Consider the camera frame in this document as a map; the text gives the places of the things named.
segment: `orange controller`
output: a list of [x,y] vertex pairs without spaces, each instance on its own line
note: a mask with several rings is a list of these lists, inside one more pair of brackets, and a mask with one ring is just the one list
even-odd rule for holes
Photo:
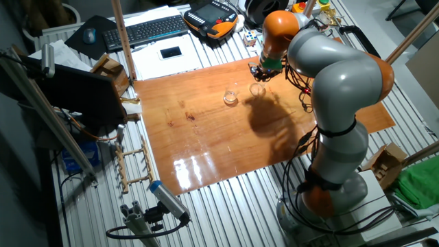
[[227,5],[207,1],[185,12],[183,19],[193,31],[209,38],[221,39],[233,30],[238,14]]

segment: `desk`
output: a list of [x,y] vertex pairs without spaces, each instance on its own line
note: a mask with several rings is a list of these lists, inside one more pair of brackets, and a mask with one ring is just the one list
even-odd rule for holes
[[[332,6],[344,16],[343,23],[355,24],[339,0],[332,1]],[[78,28],[79,25],[71,25],[45,30],[36,41],[35,48],[40,49],[42,44],[59,39],[66,41]],[[215,43],[213,49],[191,37],[203,67],[258,55],[246,50],[238,34],[233,34],[230,40]],[[349,39],[357,48],[361,47],[353,36],[349,35]],[[83,54],[78,56],[90,66],[96,63]],[[122,53],[111,54],[110,57],[121,62],[126,68]],[[403,91],[394,86],[389,96],[384,99],[384,106],[396,126],[369,135],[370,147],[366,158],[370,158],[379,147],[391,141],[408,154],[413,154],[435,141],[426,133],[422,117],[404,95]],[[124,96],[134,97],[133,88],[129,88]],[[127,124],[123,141],[127,151],[141,147],[140,134],[147,136],[143,121]],[[104,129],[101,135],[112,137],[115,132],[106,132]],[[120,205],[138,200],[142,208],[146,209],[156,206],[157,203],[156,198],[146,191],[148,183],[133,184],[130,186],[130,193],[122,195],[117,162],[110,144],[111,142],[99,143],[103,165],[96,169],[99,183],[96,187],[90,186],[87,182],[82,185],[79,179],[73,179],[60,191],[58,185],[67,177],[67,173],[61,165],[54,163],[51,166],[64,246],[69,246],[69,242],[71,246],[142,246],[138,240],[120,242],[107,239],[104,234],[107,229],[123,225]],[[291,171],[290,178],[292,186],[297,186],[303,180],[302,168],[306,167],[309,161],[304,156],[296,159],[294,164],[295,170]],[[142,170],[145,164],[141,155],[129,157],[126,165],[128,178],[137,178],[145,174]],[[153,170],[158,176],[155,163]],[[159,237],[162,246],[287,246],[289,239],[278,225],[275,208],[277,197],[281,194],[279,178],[282,172],[283,164],[279,163],[179,195],[182,203],[187,205],[191,212],[192,223],[177,233]],[[60,201],[61,193],[65,199],[64,206]],[[166,215],[163,224],[165,229],[169,230],[174,228],[177,222],[172,216]]]
[[[272,78],[263,96],[251,95],[248,63],[258,59],[134,83],[159,175],[174,194],[289,160],[315,126],[285,74]],[[240,93],[227,106],[231,83]],[[369,133],[395,125],[381,102],[358,110],[357,119]]]

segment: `green cloth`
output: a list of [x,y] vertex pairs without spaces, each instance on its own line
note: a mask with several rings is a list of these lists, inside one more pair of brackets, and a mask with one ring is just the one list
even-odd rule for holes
[[439,203],[439,156],[413,165],[399,174],[395,194],[414,209]]

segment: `computer mouse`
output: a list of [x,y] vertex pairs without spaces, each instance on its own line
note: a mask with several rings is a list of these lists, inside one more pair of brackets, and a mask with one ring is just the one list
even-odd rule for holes
[[84,43],[89,44],[89,45],[96,42],[96,29],[94,29],[94,28],[85,29],[82,40],[84,41]]

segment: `wooden pole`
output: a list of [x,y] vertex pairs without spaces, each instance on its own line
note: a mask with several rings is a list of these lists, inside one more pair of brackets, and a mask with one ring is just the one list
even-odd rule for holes
[[439,15],[439,2],[430,10],[425,18],[410,32],[403,42],[385,60],[392,64],[411,45]]
[[128,66],[128,72],[131,80],[136,80],[136,70],[134,68],[134,62],[132,61],[130,41],[128,40],[128,34],[126,32],[125,23],[123,22],[123,14],[120,0],[111,0],[112,10],[115,13],[115,20],[117,24],[117,30],[119,30],[119,36],[121,37],[121,43],[123,52],[125,54],[126,64]]
[[435,143],[429,145],[428,147],[419,150],[415,154],[405,158],[405,160],[403,161],[403,166],[406,167],[408,165],[411,165],[416,161],[420,161],[425,157],[435,154],[436,152],[439,152],[439,141],[436,141]]

